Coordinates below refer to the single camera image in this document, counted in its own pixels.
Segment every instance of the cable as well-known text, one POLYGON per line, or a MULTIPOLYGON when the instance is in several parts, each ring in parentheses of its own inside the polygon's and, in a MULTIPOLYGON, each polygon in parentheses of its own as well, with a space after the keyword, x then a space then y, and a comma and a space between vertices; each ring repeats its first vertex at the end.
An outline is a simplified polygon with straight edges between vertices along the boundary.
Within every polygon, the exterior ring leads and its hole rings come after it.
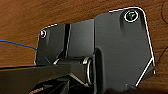
POLYGON ((25 44, 21 44, 21 43, 16 43, 16 42, 12 42, 12 41, 7 41, 7 40, 0 40, 0 42, 15 44, 15 45, 18 45, 18 46, 23 46, 23 47, 27 47, 27 48, 34 49, 34 50, 38 51, 40 54, 42 54, 42 55, 44 56, 44 58, 47 60, 47 62, 48 62, 49 64, 51 64, 50 61, 48 60, 48 58, 47 58, 41 51, 39 51, 37 48, 34 48, 34 47, 32 47, 32 46, 28 46, 28 45, 25 45, 25 44))

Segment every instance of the black metal bracket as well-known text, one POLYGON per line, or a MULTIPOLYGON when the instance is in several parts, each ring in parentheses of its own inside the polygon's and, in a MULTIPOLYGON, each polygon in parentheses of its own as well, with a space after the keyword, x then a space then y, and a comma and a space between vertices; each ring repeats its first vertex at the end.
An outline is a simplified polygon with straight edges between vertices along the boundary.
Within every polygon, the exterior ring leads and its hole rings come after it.
POLYGON ((145 14, 138 7, 49 26, 40 32, 38 50, 52 64, 37 52, 35 64, 40 67, 0 70, 1 85, 10 85, 8 91, 0 88, 4 91, 1 94, 28 93, 36 84, 67 75, 85 87, 93 86, 91 93, 102 94, 107 89, 121 92, 138 86, 155 72, 145 14))

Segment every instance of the bolt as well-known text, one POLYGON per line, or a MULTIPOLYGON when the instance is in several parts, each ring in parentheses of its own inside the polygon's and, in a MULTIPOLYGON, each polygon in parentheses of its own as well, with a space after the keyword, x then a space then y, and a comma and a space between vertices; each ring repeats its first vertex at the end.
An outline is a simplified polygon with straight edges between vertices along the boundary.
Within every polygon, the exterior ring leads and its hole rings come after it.
POLYGON ((45 30, 41 30, 41 31, 40 31, 40 37, 41 37, 41 38, 45 38, 45 37, 46 37, 46 34, 47 34, 47 32, 46 32, 45 30))
POLYGON ((138 13, 134 10, 128 11, 124 18, 127 22, 134 22, 138 18, 138 13))

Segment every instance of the round screw head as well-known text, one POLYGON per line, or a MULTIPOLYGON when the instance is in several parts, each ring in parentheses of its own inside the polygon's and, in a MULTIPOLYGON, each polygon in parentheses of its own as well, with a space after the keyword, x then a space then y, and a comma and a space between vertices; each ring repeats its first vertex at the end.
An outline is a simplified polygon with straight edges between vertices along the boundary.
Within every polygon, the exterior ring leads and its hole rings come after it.
POLYGON ((46 32, 45 30, 41 30, 41 31, 40 31, 40 37, 41 37, 41 38, 45 38, 45 37, 46 37, 46 34, 47 34, 47 32, 46 32))
POLYGON ((134 10, 128 11, 124 18, 127 22, 134 22, 138 18, 138 13, 134 10))

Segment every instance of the black surface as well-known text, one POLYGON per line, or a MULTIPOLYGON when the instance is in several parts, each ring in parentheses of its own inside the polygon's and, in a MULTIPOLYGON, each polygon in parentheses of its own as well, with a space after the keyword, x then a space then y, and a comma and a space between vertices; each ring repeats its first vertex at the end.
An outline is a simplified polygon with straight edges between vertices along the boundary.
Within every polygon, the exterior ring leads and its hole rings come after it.
POLYGON ((136 85, 152 58, 144 15, 137 8, 131 10, 139 13, 132 23, 124 19, 127 10, 95 17, 96 64, 102 63, 96 66, 98 94, 108 88, 124 91, 127 84, 136 85))

